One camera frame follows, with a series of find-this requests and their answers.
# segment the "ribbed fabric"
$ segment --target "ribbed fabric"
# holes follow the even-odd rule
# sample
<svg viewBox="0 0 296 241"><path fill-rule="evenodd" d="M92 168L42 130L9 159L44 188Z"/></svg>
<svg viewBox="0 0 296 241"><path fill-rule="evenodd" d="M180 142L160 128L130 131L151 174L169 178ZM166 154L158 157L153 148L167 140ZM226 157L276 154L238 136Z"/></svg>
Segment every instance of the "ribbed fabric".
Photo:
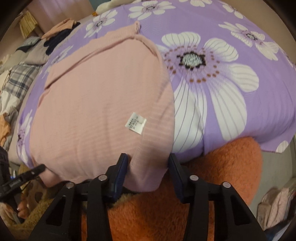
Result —
<svg viewBox="0 0 296 241"><path fill-rule="evenodd" d="M30 134L47 186L95 178L127 153L125 187L158 188L173 145L173 90L157 47L139 28L109 32L51 68ZM125 127L133 112L147 119L141 135Z"/></svg>

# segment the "pink curtain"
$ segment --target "pink curtain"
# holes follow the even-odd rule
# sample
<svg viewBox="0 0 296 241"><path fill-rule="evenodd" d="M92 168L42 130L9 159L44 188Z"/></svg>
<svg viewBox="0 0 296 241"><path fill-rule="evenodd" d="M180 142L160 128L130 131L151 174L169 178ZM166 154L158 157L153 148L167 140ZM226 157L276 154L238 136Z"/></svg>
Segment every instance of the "pink curtain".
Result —
<svg viewBox="0 0 296 241"><path fill-rule="evenodd" d="M89 0L33 0L27 9L45 33L66 18L78 21L94 11Z"/></svg>

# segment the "orange furry cushion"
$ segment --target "orange furry cushion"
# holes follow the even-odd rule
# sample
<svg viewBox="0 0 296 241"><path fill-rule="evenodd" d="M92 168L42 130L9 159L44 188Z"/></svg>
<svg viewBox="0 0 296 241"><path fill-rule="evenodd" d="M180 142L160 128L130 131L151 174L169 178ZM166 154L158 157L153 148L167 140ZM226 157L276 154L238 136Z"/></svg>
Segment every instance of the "orange furry cushion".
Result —
<svg viewBox="0 0 296 241"><path fill-rule="evenodd" d="M250 137L235 140L186 164L192 174L207 182L230 182L250 204L260 182L261 150ZM130 197L108 211L114 241L181 241L185 231L188 205L176 198L167 173L160 187ZM82 240L86 240L86 217L82 218ZM210 204L208 240L214 240L214 209Z"/></svg>

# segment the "black mechanical device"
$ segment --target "black mechanical device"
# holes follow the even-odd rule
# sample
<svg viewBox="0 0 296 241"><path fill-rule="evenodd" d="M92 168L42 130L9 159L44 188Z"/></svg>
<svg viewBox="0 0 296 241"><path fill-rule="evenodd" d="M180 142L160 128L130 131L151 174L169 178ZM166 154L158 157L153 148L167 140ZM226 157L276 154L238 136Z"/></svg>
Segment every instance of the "black mechanical device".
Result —
<svg viewBox="0 0 296 241"><path fill-rule="evenodd" d="M215 205L215 241L267 240L250 209L230 183L215 185L205 182L181 166L174 154L169 157L168 168L177 197L182 203L190 204L183 241L207 240L209 201L214 201ZM112 241L107 204L119 199L127 169L128 156L121 154L117 164L109 167L106 174L77 185L66 183L28 241L80 241L82 201L87 201L87 241ZM1 178L3 175L8 178L2 170ZM13 198L20 191L20 185L44 170L45 166L41 165L1 185L0 201ZM16 241L1 218L0 237L3 241ZM288 228L280 241L290 240L295 241L295 236Z"/></svg>

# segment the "white plush toy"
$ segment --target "white plush toy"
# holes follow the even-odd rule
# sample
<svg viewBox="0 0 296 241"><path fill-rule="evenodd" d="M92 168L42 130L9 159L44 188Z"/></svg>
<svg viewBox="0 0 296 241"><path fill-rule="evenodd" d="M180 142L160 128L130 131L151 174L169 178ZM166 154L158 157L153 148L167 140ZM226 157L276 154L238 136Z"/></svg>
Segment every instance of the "white plush toy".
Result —
<svg viewBox="0 0 296 241"><path fill-rule="evenodd" d="M96 13L100 15L110 9L132 2L141 2L141 0L111 0L109 2L104 2L98 6L98 8L96 9Z"/></svg>

